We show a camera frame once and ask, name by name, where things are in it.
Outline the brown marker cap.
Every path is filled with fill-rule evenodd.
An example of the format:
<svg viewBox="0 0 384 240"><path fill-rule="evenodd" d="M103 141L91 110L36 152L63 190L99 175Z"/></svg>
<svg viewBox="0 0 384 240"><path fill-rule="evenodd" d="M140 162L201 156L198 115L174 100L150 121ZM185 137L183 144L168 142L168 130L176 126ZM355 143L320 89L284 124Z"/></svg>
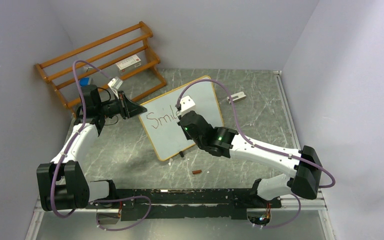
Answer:
<svg viewBox="0 0 384 240"><path fill-rule="evenodd" d="M200 173L202 173L202 170L194 170L194 171L192 171L193 175L197 175L197 174L200 174Z"/></svg>

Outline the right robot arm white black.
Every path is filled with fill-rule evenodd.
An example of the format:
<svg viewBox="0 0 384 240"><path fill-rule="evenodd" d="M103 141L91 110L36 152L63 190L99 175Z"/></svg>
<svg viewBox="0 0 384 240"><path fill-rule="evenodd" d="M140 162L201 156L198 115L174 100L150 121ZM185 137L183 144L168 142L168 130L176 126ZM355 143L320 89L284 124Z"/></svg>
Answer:
<svg viewBox="0 0 384 240"><path fill-rule="evenodd" d="M289 194L307 200L317 198L322 171L314 148L283 148L257 141L231 128L213 127L195 111L181 116L178 125L188 140L212 156L253 161L281 173L257 180L249 197L255 207Z"/></svg>

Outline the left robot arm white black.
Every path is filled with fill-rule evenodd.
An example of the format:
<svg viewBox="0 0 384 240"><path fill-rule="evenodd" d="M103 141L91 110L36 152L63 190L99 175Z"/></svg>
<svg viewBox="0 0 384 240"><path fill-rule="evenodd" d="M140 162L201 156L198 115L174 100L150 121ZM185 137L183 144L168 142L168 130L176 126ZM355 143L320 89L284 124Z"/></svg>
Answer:
<svg viewBox="0 0 384 240"><path fill-rule="evenodd" d="M72 134L63 149L50 163L42 163L36 169L41 207L47 212L82 209L90 202L114 207L119 200L114 182L110 179L87 181L81 161L100 136L106 118L120 116L126 120L147 112L123 91L113 100L102 101L96 85L80 89L86 114L76 112Z"/></svg>

